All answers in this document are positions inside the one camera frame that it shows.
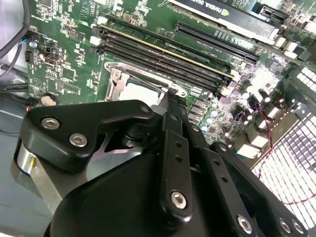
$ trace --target white mesh grille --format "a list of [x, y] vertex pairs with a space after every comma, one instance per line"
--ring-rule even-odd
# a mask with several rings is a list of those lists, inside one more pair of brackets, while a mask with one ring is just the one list
[[310, 229], [316, 225], [316, 117], [308, 114], [253, 172]]

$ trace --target silver screw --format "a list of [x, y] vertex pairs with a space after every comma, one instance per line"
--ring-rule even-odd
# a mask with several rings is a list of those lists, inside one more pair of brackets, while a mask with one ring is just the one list
[[280, 224], [281, 224], [282, 228], [283, 228], [286, 232], [291, 233], [291, 229], [290, 229], [290, 227], [288, 226], [288, 224], [287, 224], [285, 221], [283, 221], [282, 219], [280, 219]]
[[30, 46], [31, 48], [37, 48], [38, 43], [36, 43], [35, 41], [31, 41], [31, 42], [29, 42], [29, 46]]
[[220, 149], [222, 149], [224, 152], [226, 152], [226, 151], [227, 151], [226, 147], [225, 147], [224, 145], [222, 145], [222, 144], [221, 144], [221, 145], [219, 145], [219, 148], [220, 148]]
[[295, 229], [299, 233], [304, 234], [304, 231], [303, 231], [302, 227], [295, 220], [292, 220], [292, 223], [293, 223], [293, 226], [295, 227]]
[[238, 215], [237, 221], [238, 221], [239, 226], [243, 229], [243, 231], [245, 231], [247, 234], [252, 233], [251, 224], [246, 218], [244, 218], [242, 215]]
[[146, 108], [145, 106], [140, 107], [140, 109], [146, 113], [149, 113], [149, 109]]
[[171, 193], [171, 201], [179, 209], [184, 209], [187, 206], [186, 198], [179, 192]]
[[175, 120], [175, 121], [178, 120], [178, 119], [177, 119], [175, 116], [173, 116], [173, 115], [170, 115], [170, 117], [171, 117], [173, 120]]
[[193, 128], [193, 130], [194, 130], [195, 132], [198, 132], [198, 131], [199, 131], [199, 128], [198, 128], [197, 126], [195, 126], [195, 125], [192, 125], [192, 128]]
[[88, 144], [87, 138], [80, 133], [71, 135], [69, 141], [75, 147], [84, 147]]
[[113, 72], [113, 77], [119, 78], [119, 72]]
[[55, 118], [44, 118], [41, 121], [41, 124], [44, 128], [50, 129], [50, 130], [55, 130], [60, 127], [59, 121]]

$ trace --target capacitor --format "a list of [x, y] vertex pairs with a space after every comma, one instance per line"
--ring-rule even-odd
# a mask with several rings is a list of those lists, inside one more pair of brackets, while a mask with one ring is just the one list
[[260, 109], [260, 103], [254, 95], [251, 95], [247, 101], [248, 101], [248, 107], [251, 108], [252, 110], [258, 111]]
[[246, 90], [248, 93], [253, 93], [253, 92], [254, 92], [254, 87], [253, 87], [253, 85], [252, 85], [249, 81], [247, 81], [247, 82], [245, 83], [244, 88], [245, 88], [245, 90]]
[[210, 115], [206, 116], [205, 120], [206, 120], [207, 124], [212, 124], [213, 123], [213, 119], [212, 119], [212, 117]]
[[271, 98], [264, 90], [259, 90], [259, 94], [262, 96], [264, 102], [269, 103], [271, 101]]
[[240, 92], [242, 99], [246, 100], [249, 98], [250, 94], [246, 90]]
[[222, 130], [223, 130], [223, 135], [224, 135], [224, 137], [228, 137], [228, 136], [229, 136], [228, 129], [227, 129], [225, 126], [223, 126], [223, 127], [222, 127]]
[[50, 93], [44, 94], [40, 98], [40, 102], [43, 106], [55, 106], [59, 104], [58, 98]]
[[246, 116], [242, 116], [240, 119], [241, 119], [241, 121], [242, 121], [242, 123], [243, 123], [244, 125], [248, 125], [248, 124], [249, 124], [249, 121], [248, 121], [248, 119], [246, 118]]
[[252, 114], [251, 114], [251, 112], [249, 111], [249, 110], [244, 110], [244, 112], [245, 112], [245, 116], [246, 116], [246, 118], [247, 118], [247, 120], [252, 120]]
[[201, 131], [202, 131], [202, 132], [207, 132], [207, 130], [208, 130], [207, 124], [206, 124], [206, 123], [202, 123], [202, 124], [201, 124]]
[[277, 101], [279, 103], [284, 103], [284, 101], [285, 101], [285, 97], [282, 94], [278, 93], [278, 92], [275, 93], [274, 99], [275, 99], [275, 101]]
[[211, 108], [209, 111], [213, 118], [218, 116], [218, 111], [216, 108]]
[[225, 143], [228, 146], [228, 148], [232, 148], [233, 147], [232, 142], [228, 138], [225, 138]]

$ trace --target black cable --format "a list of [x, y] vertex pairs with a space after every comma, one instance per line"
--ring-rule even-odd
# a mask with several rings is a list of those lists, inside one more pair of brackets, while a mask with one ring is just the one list
[[19, 135], [19, 132], [7, 132], [7, 131], [3, 131], [0, 129], [0, 133], [4, 134], [4, 135], [9, 135], [9, 136], [15, 136], [15, 135]]
[[22, 89], [8, 89], [8, 90], [0, 90], [0, 93], [13, 93], [13, 92], [28, 92], [28, 88]]
[[18, 61], [21, 50], [22, 50], [22, 44], [19, 43], [18, 49], [16, 50], [15, 56], [14, 56], [11, 64], [9, 65], [8, 69], [3, 74], [0, 75], [0, 79], [5, 78], [11, 72], [12, 68], [16, 64], [16, 61]]
[[[10, 65], [3, 64], [3, 65], [1, 66], [1, 69], [3, 69], [3, 70], [8, 70], [9, 66], [10, 66]], [[24, 73], [24, 72], [22, 72], [22, 71], [20, 71], [20, 70], [18, 70], [18, 69], [16, 69], [16, 68], [12, 68], [12, 69], [11, 69], [11, 72], [12, 72], [13, 74], [17, 75], [17, 76], [18, 76], [20, 79], [22, 79], [23, 81], [28, 82], [29, 78], [28, 78], [28, 76], [27, 76], [26, 73]]]
[[25, 83], [23, 84], [12, 84], [12, 85], [0, 85], [0, 90], [9, 90], [9, 89], [28, 89], [29, 86]]
[[29, 30], [31, 21], [29, 3], [28, 0], [22, 0], [22, 3], [24, 12], [23, 27], [2, 49], [0, 49], [0, 59], [2, 59], [18, 42], [20, 42]]

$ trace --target cable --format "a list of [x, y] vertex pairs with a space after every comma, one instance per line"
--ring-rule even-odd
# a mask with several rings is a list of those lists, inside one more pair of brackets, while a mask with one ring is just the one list
[[268, 130], [268, 133], [269, 133], [269, 141], [270, 141], [270, 150], [269, 150], [269, 153], [267, 154], [267, 156], [263, 159], [262, 163], [261, 163], [261, 166], [259, 168], [259, 174], [258, 174], [258, 178], [260, 179], [262, 177], [262, 168], [263, 168], [263, 165], [266, 163], [266, 161], [268, 160], [269, 156], [272, 154], [273, 152], [273, 149], [274, 149], [274, 146], [273, 146], [273, 141], [272, 141], [272, 132], [271, 132], [271, 129], [269, 128], [269, 122], [265, 116], [265, 114], [259, 109], [258, 110], [259, 113], [263, 116], [264, 120], [265, 120], [265, 123], [266, 123], [266, 126], [267, 126], [267, 130]]
[[311, 197], [309, 197], [307, 199], [300, 200], [300, 201], [293, 201], [293, 202], [290, 202], [290, 203], [287, 203], [287, 202], [283, 201], [283, 204], [285, 204], [285, 205], [294, 205], [294, 204], [305, 203], [306, 201], [309, 201], [310, 199], [315, 198], [315, 197], [316, 197], [316, 194], [313, 194]]
[[[3, 65], [0, 66], [0, 68], [3, 69], [3, 70], [8, 70], [9, 66], [10, 66], [10, 65], [3, 64]], [[15, 69], [15, 68], [12, 68], [12, 69], [11, 69], [11, 72], [12, 72], [13, 74], [16, 74], [16, 75], [17, 75], [20, 79], [22, 79], [23, 81], [28, 82], [29, 78], [28, 78], [28, 76], [27, 76], [24, 72], [22, 72], [22, 71], [20, 71], [20, 70], [17, 70], [17, 69]]]
[[29, 89], [8, 89], [8, 90], [0, 90], [0, 93], [13, 93], [13, 92], [28, 92]]
[[28, 89], [27, 84], [12, 84], [12, 85], [0, 85], [0, 90], [10, 90], [10, 89]]
[[16, 64], [16, 61], [18, 60], [18, 58], [20, 56], [21, 50], [22, 50], [22, 45], [19, 44], [18, 49], [16, 50], [15, 56], [14, 56], [11, 64], [9, 65], [8, 69], [3, 74], [0, 75], [0, 79], [6, 77], [11, 72], [12, 68], [14, 67], [14, 65]]
[[31, 14], [28, 0], [22, 0], [23, 3], [23, 11], [24, 11], [24, 19], [22, 29], [2, 48], [0, 49], [0, 59], [2, 59], [8, 52], [24, 37], [24, 35], [28, 32]]
[[19, 135], [19, 132], [7, 132], [7, 131], [3, 131], [0, 129], [0, 133], [4, 134], [4, 135], [9, 135], [9, 136], [15, 136], [15, 135]]

